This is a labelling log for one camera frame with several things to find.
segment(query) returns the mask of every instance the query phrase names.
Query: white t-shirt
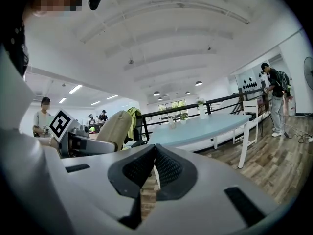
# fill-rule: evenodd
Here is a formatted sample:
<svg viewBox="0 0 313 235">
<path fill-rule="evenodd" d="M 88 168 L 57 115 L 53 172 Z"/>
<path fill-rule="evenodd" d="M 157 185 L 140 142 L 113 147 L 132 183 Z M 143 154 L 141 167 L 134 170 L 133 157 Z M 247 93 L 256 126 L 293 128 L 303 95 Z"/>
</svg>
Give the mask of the white t-shirt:
<svg viewBox="0 0 313 235">
<path fill-rule="evenodd" d="M 47 112 L 47 114 L 43 114 L 42 111 L 38 111 L 35 113 L 34 115 L 34 124 L 33 126 L 38 126 L 40 129 L 44 129 L 44 126 L 48 126 L 48 116 L 51 116 L 50 113 Z M 40 137 L 49 137 L 51 134 L 51 132 L 49 131 L 48 134 L 43 134 L 40 133 L 39 136 Z"/>
</svg>

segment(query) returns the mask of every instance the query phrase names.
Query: white ceiling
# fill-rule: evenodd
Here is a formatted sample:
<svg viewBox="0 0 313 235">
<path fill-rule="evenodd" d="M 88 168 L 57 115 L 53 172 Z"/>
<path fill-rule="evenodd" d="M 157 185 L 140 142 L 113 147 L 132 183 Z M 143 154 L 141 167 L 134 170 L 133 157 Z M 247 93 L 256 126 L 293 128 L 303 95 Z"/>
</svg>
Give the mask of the white ceiling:
<svg viewBox="0 0 313 235">
<path fill-rule="evenodd" d="M 47 96 L 51 99 L 51 105 L 61 105 L 59 102 L 63 97 L 66 97 L 67 99 L 62 103 L 62 106 L 91 108 L 96 108 L 99 105 L 121 99 L 121 97 L 118 96 L 107 100 L 112 94 L 85 86 L 81 87 L 73 94 L 69 94 L 77 84 L 30 72 L 26 72 L 25 82 L 36 95 L 34 101 L 40 102 L 44 96 Z M 100 101 L 101 103 L 91 105 L 97 101 Z"/>
<path fill-rule="evenodd" d="M 102 0 L 95 11 L 83 4 L 82 11 L 56 20 L 98 57 L 103 74 L 112 72 L 121 77 L 108 87 L 113 93 L 125 93 L 124 96 L 132 98 L 129 93 L 133 87 L 137 91 L 133 99 L 143 94 L 142 100 L 153 103 L 155 90 L 172 98 L 182 97 L 185 91 L 196 93 L 201 89 L 194 86 L 197 80 L 203 86 L 212 82 L 215 79 L 212 73 L 229 55 L 233 41 L 276 3 L 276 0 Z M 94 72 L 92 75 L 100 76 L 99 70 Z M 120 83 L 123 78 L 127 84 Z M 57 98 L 70 87 L 59 88 L 57 83 L 52 86 L 60 91 Z M 88 97 L 85 89 L 81 93 Z M 90 103 L 98 96 L 91 95 Z"/>
</svg>

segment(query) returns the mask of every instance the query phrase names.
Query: black railing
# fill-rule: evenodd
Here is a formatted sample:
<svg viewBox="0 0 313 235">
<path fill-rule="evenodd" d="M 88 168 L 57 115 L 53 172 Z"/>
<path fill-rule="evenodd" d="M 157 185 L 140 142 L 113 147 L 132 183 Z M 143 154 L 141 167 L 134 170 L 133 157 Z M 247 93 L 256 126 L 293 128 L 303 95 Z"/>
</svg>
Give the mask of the black railing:
<svg viewBox="0 0 313 235">
<path fill-rule="evenodd" d="M 235 94 L 235 95 L 231 95 L 231 96 L 226 96 L 226 97 L 221 97 L 221 98 L 217 98 L 217 99 L 213 99 L 213 100 L 209 100 L 209 101 L 206 101 L 203 105 L 206 105 L 206 108 L 207 108 L 207 111 L 205 112 L 206 114 L 211 114 L 212 112 L 216 112 L 216 111 L 220 111 L 220 110 L 223 110 L 223 109 L 226 109 L 226 108 L 229 108 L 229 107 L 235 107 L 235 109 L 230 113 L 230 114 L 236 114 L 236 113 L 239 113 L 240 111 L 242 111 L 243 109 L 243 105 L 242 105 L 242 100 L 240 100 L 240 102 L 236 103 L 236 104 L 232 104 L 232 105 L 229 105 L 229 106 L 225 106 L 225 107 L 222 107 L 222 108 L 215 108 L 213 107 L 212 108 L 212 104 L 215 104 L 215 103 L 221 103 L 223 101 L 226 101 L 226 100 L 230 100 L 230 99 L 233 99 L 233 98 L 243 98 L 245 97 L 245 101 L 249 101 L 249 100 L 253 100 L 253 99 L 256 99 L 258 97 L 261 97 L 262 95 L 259 95 L 259 96 L 256 96 L 254 98 L 251 98 L 251 99 L 248 99 L 247 96 L 249 94 L 253 94 L 253 93 L 256 93 L 256 92 L 261 92 L 263 91 L 262 89 L 257 89 L 257 90 L 254 90 L 254 91 L 250 91 L 250 92 L 245 92 L 245 93 L 241 93 L 239 92 L 238 94 Z M 168 120 L 165 120 L 165 121 L 160 121 L 160 122 L 155 122 L 155 123 L 149 123 L 147 124 L 146 122 L 146 118 L 150 118 L 150 117 L 155 117 L 155 116 L 160 116 L 160 115 L 163 115 L 163 114 L 168 114 L 168 113 L 172 113 L 172 112 L 178 112 L 178 111 L 183 111 L 183 110 L 188 110 L 188 109 L 193 109 L 193 108 L 198 108 L 198 104 L 190 104 L 190 105 L 186 105 L 186 106 L 181 106 L 181 107 L 177 107 L 177 108 L 174 108 L 174 109 L 166 109 L 164 111 L 158 111 L 158 112 L 152 112 L 152 113 L 147 113 L 147 114 L 143 114 L 142 117 L 143 117 L 143 121 L 142 121 L 142 126 L 144 127 L 144 130 L 145 132 L 142 133 L 142 135 L 146 135 L 147 137 L 147 140 L 149 141 L 149 134 L 152 133 L 148 131 L 148 126 L 150 125 L 156 125 L 156 124 L 163 124 L 163 123 L 167 123 Z M 188 116 L 188 118 L 192 118 L 192 117 L 196 117 L 196 116 L 199 116 L 200 114 L 194 114 L 194 115 L 190 115 Z M 179 117 L 174 117 L 173 118 L 173 121 L 177 121 L 180 119 L 180 116 Z"/>
</svg>

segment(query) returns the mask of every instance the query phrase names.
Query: wooden floor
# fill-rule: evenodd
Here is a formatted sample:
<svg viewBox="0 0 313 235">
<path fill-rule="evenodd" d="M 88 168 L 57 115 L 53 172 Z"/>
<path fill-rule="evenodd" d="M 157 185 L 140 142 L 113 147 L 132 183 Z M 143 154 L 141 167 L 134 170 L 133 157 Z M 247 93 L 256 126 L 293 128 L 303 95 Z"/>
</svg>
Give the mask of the wooden floor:
<svg viewBox="0 0 313 235">
<path fill-rule="evenodd" d="M 311 117 L 286 117 L 286 124 L 297 129 L 313 134 L 313 120 Z M 305 183 L 313 161 L 313 142 L 308 139 L 299 140 L 293 136 L 295 131 L 286 126 L 285 131 L 290 138 L 285 136 L 273 138 L 272 122 L 268 117 L 263 122 L 263 137 L 259 129 L 258 141 L 248 148 L 246 161 L 242 169 L 238 169 L 242 145 L 228 142 L 218 147 L 217 150 L 209 149 L 199 153 L 220 160 L 234 170 L 249 178 L 260 186 L 265 192 L 273 196 L 279 204 L 290 201 L 297 195 Z M 255 128 L 250 131 L 250 140 L 255 136 Z M 141 189 L 141 214 L 142 218 L 149 215 L 156 202 L 158 190 L 156 177 L 152 176 Z"/>
</svg>

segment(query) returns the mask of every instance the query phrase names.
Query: white sneakers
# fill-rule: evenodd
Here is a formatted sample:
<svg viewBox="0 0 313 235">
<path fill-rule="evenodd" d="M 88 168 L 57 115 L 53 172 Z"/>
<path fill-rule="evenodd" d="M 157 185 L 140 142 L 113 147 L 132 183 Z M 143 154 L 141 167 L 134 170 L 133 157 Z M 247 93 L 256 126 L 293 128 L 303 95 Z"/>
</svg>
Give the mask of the white sneakers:
<svg viewBox="0 0 313 235">
<path fill-rule="evenodd" d="M 274 132 L 274 133 L 272 134 L 272 137 L 278 137 L 278 136 L 281 136 L 281 135 L 282 135 L 282 132 L 279 132 L 279 133 Z"/>
</svg>

